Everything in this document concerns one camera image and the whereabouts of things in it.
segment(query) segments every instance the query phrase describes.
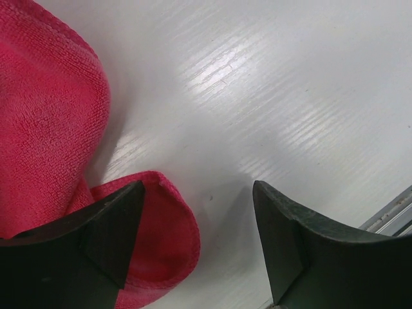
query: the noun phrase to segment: black plastic part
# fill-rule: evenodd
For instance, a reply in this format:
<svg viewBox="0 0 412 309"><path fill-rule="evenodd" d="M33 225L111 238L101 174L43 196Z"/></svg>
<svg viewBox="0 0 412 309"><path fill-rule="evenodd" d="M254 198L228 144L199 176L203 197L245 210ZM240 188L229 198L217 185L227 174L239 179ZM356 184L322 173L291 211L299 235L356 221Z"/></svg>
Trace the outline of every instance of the black plastic part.
<svg viewBox="0 0 412 309"><path fill-rule="evenodd" d="M288 309L412 308L412 237L349 227L265 182L253 189L274 303Z"/></svg>
<svg viewBox="0 0 412 309"><path fill-rule="evenodd" d="M0 239L1 309L113 309L144 201L142 183L59 220Z"/></svg>

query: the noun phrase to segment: red towel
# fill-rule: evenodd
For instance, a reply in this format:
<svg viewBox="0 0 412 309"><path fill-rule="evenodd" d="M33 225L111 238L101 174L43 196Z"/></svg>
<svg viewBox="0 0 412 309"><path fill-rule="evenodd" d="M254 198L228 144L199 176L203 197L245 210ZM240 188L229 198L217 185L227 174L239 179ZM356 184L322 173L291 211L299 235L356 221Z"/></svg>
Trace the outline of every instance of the red towel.
<svg viewBox="0 0 412 309"><path fill-rule="evenodd" d="M0 0L0 237L142 180L142 221L127 285L117 299L117 308L140 308L191 273L199 230L160 173L89 190L82 174L108 121L109 97L97 56L73 30L31 0Z"/></svg>

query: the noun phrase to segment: red fabric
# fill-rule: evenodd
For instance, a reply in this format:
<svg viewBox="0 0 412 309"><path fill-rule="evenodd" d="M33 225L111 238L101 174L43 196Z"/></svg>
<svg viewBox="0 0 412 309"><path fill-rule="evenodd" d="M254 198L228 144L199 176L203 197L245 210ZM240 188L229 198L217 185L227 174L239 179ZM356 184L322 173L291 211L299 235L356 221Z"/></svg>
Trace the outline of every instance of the red fabric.
<svg viewBox="0 0 412 309"><path fill-rule="evenodd" d="M194 216L160 173L88 189L83 172L108 121L109 87L93 50L29 0L0 0L0 237L60 218L133 180L142 221L117 308L140 308L194 269Z"/></svg>

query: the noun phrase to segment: table surface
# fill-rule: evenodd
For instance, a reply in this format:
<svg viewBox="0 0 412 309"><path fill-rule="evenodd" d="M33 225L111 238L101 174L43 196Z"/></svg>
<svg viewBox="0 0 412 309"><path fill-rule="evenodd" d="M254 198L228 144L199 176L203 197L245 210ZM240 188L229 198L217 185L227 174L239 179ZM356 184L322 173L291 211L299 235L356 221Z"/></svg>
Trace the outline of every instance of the table surface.
<svg viewBox="0 0 412 309"><path fill-rule="evenodd" d="M39 2L111 84L89 183L159 170L198 220L197 269L147 308L264 308L254 180L356 227L412 184L411 1Z"/></svg>

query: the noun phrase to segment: white table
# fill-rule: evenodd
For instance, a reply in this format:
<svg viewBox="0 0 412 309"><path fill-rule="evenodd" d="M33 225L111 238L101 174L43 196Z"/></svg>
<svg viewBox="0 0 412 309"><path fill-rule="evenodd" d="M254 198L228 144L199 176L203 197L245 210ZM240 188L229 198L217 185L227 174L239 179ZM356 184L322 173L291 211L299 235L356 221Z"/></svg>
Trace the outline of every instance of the white table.
<svg viewBox="0 0 412 309"><path fill-rule="evenodd" d="M90 184L160 170L197 217L198 268L150 309L264 307L255 179L353 226L412 184L411 1L39 2L111 84Z"/></svg>

